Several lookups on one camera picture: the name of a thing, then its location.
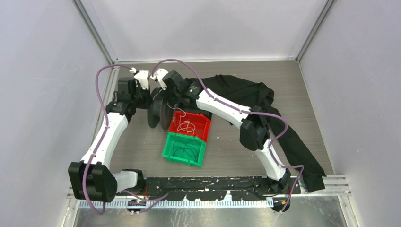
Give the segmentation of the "grey perforated cable spool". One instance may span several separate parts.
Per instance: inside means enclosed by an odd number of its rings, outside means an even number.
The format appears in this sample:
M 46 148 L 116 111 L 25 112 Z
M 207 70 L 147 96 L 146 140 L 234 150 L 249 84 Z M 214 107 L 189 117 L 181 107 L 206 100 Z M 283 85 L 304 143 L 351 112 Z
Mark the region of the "grey perforated cable spool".
M 151 92 L 152 103 L 147 110 L 147 121 L 150 128 L 158 125 L 165 131 L 170 128 L 174 110 L 169 107 L 169 103 L 160 94 L 161 88 L 155 88 Z

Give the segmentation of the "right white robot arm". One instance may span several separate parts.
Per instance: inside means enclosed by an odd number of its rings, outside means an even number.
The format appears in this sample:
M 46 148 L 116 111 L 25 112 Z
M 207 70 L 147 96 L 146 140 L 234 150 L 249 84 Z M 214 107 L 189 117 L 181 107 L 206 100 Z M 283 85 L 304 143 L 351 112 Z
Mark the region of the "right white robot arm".
M 254 151 L 270 180 L 270 189 L 282 194 L 289 187 L 290 172 L 281 162 L 269 133 L 267 115 L 259 106 L 236 104 L 207 88 L 199 79 L 191 83 L 175 70 L 157 69 L 152 78 L 161 86 L 161 95 L 172 104 L 184 104 L 217 115 L 239 129 L 239 141 Z

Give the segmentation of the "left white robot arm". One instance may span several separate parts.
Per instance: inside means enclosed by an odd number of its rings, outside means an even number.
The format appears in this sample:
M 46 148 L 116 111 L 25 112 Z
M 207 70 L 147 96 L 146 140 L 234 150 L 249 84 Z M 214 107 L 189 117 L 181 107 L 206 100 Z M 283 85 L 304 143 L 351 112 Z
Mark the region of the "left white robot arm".
M 143 172 L 124 169 L 112 174 L 109 170 L 116 145 L 139 109 L 148 109 L 152 102 L 147 76 L 120 78 L 113 100 L 105 107 L 102 129 L 88 152 L 79 162 L 72 162 L 68 174 L 76 199 L 111 202 L 116 194 L 128 190 L 139 196 L 145 190 Z

